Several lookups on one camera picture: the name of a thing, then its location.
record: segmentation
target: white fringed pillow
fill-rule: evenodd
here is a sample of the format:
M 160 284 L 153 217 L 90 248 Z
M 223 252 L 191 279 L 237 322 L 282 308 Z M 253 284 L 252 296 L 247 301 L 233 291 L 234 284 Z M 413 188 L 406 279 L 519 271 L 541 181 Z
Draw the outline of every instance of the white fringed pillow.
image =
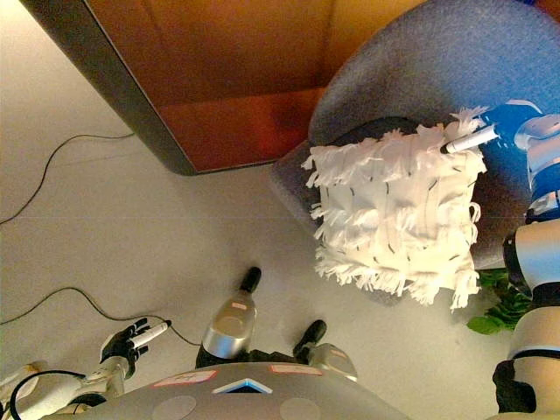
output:
M 455 290 L 451 309 L 477 293 L 470 247 L 476 242 L 480 207 L 471 202 L 474 182 L 485 172 L 478 148 L 452 155 L 443 144 L 479 127 L 484 109 L 463 109 L 447 127 L 419 126 L 416 134 L 386 133 L 343 147 L 311 148 L 303 164 L 316 171 L 307 186 L 321 202 L 311 217 L 323 218 L 315 237 L 316 271 L 339 284 L 401 296 L 431 305 L 440 287 Z

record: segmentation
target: floor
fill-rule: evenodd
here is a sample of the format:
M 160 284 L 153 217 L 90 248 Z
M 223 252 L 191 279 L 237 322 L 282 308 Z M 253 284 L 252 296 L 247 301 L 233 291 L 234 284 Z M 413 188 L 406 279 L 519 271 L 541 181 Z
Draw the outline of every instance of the floor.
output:
M 46 158 L 79 133 L 129 131 L 14 0 L 1 3 L 2 218 L 39 182 Z M 289 353 L 314 319 L 347 351 L 359 383 L 413 419 L 481 419 L 497 412 L 492 373 L 510 335 L 482 336 L 465 322 L 487 304 L 453 314 L 443 291 L 432 307 L 393 306 L 313 270 L 314 240 L 269 189 L 269 166 L 183 178 L 135 137 L 79 140 L 55 158 L 24 213 L 2 226 L 2 318 L 65 285 L 111 314 L 154 312 L 192 340 L 245 270 L 262 268 L 253 347 Z M 105 338 L 126 326 L 64 292 L 2 327 L 2 372 L 32 361 L 87 372 Z M 193 368 L 197 349 L 171 332 L 152 341 L 127 383 L 135 389 Z M 39 418 L 63 404 L 72 381 L 39 383 Z

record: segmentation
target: sticker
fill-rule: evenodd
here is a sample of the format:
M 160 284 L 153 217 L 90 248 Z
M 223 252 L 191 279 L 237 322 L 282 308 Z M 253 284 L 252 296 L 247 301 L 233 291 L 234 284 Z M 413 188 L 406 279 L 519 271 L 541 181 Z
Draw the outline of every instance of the sticker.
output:
M 154 383 L 154 388 L 167 387 L 169 385 L 189 385 L 191 383 L 201 383 L 212 379 L 218 374 L 217 370 L 201 370 L 197 372 L 185 372 L 183 374 L 176 374 L 169 378 L 163 379 L 160 382 Z
M 275 374 L 288 374 L 288 375 L 316 375 L 322 376 L 323 373 L 316 367 L 306 365 L 271 365 L 270 370 Z
M 244 311 L 247 310 L 247 306 L 245 304 L 240 304 L 238 302 L 233 302 L 231 306 L 232 308 L 243 309 Z

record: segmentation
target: electrical cord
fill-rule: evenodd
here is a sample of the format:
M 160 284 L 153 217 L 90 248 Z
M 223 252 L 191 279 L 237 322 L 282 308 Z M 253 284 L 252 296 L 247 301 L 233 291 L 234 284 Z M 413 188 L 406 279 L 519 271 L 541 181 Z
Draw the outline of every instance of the electrical cord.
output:
M 37 372 L 36 374 L 30 374 L 29 376 L 27 376 L 26 378 L 24 378 L 12 391 L 11 393 L 11 397 L 10 397 L 10 415 L 13 418 L 13 420 L 22 420 L 22 418 L 19 416 L 18 413 L 18 409 L 16 408 L 16 400 L 18 399 L 18 392 L 19 390 L 31 379 L 37 377 L 37 376 L 41 376 L 41 375 L 70 375 L 70 376 L 74 376 L 76 378 L 79 379 L 83 379 L 86 376 L 84 374 L 77 374 L 75 372 L 70 372 L 67 370 L 45 370 L 43 372 Z
M 14 318 L 10 318 L 7 319 L 5 321 L 0 322 L 0 326 L 5 326 L 6 324 L 9 324 L 10 322 L 14 322 L 17 321 L 18 319 L 23 318 L 25 315 L 28 315 L 29 313 L 33 312 L 38 306 L 40 306 L 41 304 L 43 304 L 48 298 L 50 298 L 53 295 L 56 295 L 57 293 L 60 293 L 62 291 L 77 291 L 78 293 L 80 293 L 88 302 L 89 304 L 100 314 L 102 315 L 104 318 L 106 319 L 110 319 L 111 321 L 131 321 L 133 319 L 140 319 L 140 318 L 154 318 L 154 319 L 158 319 L 161 322 L 165 322 L 165 318 L 160 317 L 159 315 L 135 315 L 133 317 L 114 317 L 112 315 L 109 315 L 108 313 L 106 313 L 94 300 L 92 297 L 90 297 L 84 290 L 79 289 L 77 287 L 73 287 L 73 286 L 67 286 L 67 287 L 61 287 L 60 289 L 57 289 L 55 291 L 52 291 L 51 293 L 49 293 L 48 295 L 46 295 L 45 297 L 43 297 L 41 300 L 39 300 L 31 309 L 29 309 L 28 311 L 25 311 L 24 313 L 17 315 Z M 189 339 L 187 339 L 186 337 L 184 337 L 179 331 L 177 331 L 175 329 L 175 327 L 173 325 L 171 325 L 169 327 L 180 339 L 182 339 L 185 343 L 190 344 L 191 346 L 195 346 L 195 347 L 200 347 L 200 343 L 194 343 L 192 341 L 190 341 Z
M 65 145 L 67 145 L 68 143 L 70 143 L 72 140 L 74 140 L 75 138 L 80 138 L 80 137 L 92 137 L 92 138 L 105 138 L 105 139 L 109 139 L 109 140 L 119 140 L 119 139 L 123 139 L 123 138 L 128 138 L 128 137 L 132 137 L 134 136 L 134 133 L 129 133 L 126 134 L 124 136 L 97 136 L 94 134 L 79 134 L 77 136 L 72 136 L 70 138 L 67 138 L 64 142 L 62 142 L 61 144 L 59 144 L 59 146 L 51 153 L 51 156 L 48 158 L 48 160 L 46 161 L 46 165 L 45 165 L 45 169 L 43 170 L 43 177 L 41 178 L 41 182 L 39 182 L 37 189 L 35 190 L 35 192 L 31 195 L 31 197 L 25 202 L 25 204 L 23 204 L 21 206 L 21 208 L 19 210 L 16 211 L 16 213 L 14 215 L 12 215 L 11 217 L 8 217 L 7 219 L 4 220 L 0 220 L 0 226 L 2 226 L 4 223 L 8 223 L 9 221 L 13 221 L 15 218 L 17 218 L 33 201 L 33 199 L 35 198 L 35 196 L 39 193 L 41 187 L 43 186 L 43 184 L 45 183 L 45 177 L 46 177 L 46 171 L 49 169 L 49 165 L 51 164 L 51 162 L 53 161 L 54 155 L 56 155 L 56 153 L 62 149 L 62 147 L 64 147 Z

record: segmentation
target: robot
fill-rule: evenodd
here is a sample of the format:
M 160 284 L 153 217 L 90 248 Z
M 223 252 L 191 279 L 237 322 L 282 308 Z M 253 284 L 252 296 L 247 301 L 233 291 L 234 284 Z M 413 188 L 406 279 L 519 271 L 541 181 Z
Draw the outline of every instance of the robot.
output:
M 500 414 L 492 420 L 560 418 L 560 115 L 544 115 L 528 101 L 510 101 L 479 116 L 480 129 L 448 143 L 453 153 L 500 137 L 527 152 L 532 199 L 526 225 L 508 235 L 504 262 L 511 283 L 532 297 L 514 330 L 507 360 L 493 381 Z M 71 402 L 44 420 L 387 419 L 407 418 L 356 382 L 347 354 L 319 345 L 326 324 L 317 320 L 293 355 L 249 351 L 256 320 L 252 298 L 261 271 L 251 269 L 235 296 L 217 312 L 202 340 L 196 369 L 124 394 L 145 343 L 169 321 L 145 319 L 115 334 L 101 364 L 80 379 Z M 11 398 L 15 406 L 18 390 Z M 15 420 L 20 417 L 12 410 Z

